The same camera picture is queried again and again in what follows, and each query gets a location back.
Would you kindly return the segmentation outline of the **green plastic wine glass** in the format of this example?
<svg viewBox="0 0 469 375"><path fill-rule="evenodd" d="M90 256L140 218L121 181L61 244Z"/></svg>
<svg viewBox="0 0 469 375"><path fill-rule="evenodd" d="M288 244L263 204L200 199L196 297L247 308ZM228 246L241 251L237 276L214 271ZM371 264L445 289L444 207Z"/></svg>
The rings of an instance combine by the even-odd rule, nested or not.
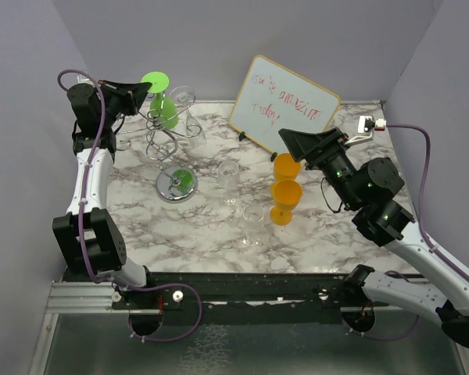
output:
<svg viewBox="0 0 469 375"><path fill-rule="evenodd" d="M150 116L167 130L173 130L178 124L177 109L169 96L166 96L166 89L169 87L170 79L160 71L152 71L145 74L142 83L150 83L148 93L152 95L149 106Z"/></svg>

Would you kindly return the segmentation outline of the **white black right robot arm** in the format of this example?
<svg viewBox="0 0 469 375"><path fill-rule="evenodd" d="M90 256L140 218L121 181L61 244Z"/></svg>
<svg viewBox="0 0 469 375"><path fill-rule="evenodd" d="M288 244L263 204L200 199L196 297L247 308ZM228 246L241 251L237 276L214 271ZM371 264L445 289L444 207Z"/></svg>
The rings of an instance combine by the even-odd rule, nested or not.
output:
<svg viewBox="0 0 469 375"><path fill-rule="evenodd" d="M352 222L366 239L404 259L430 283L411 284L359 265L344 282L345 300L400 307L437 324L448 338L469 348L469 268L395 201L404 181L391 159L375 158L356 168L346 154L348 138L338 128L278 133L296 162L305 161L307 170L323 173L345 209L355 212Z"/></svg>

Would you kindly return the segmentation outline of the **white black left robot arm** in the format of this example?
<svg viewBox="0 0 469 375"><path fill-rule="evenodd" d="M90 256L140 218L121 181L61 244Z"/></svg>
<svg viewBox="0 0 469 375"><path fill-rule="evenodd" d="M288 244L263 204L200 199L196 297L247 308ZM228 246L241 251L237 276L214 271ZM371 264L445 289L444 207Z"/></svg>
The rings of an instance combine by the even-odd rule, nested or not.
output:
<svg viewBox="0 0 469 375"><path fill-rule="evenodd" d="M146 268L127 257L106 200L116 154L112 126L119 116L138 114L151 86L101 80L95 86L75 84L68 89L66 96L76 116L72 139L77 180L66 214L52 221L72 273L131 286L130 299L143 309L155 303L157 290L146 282Z"/></svg>

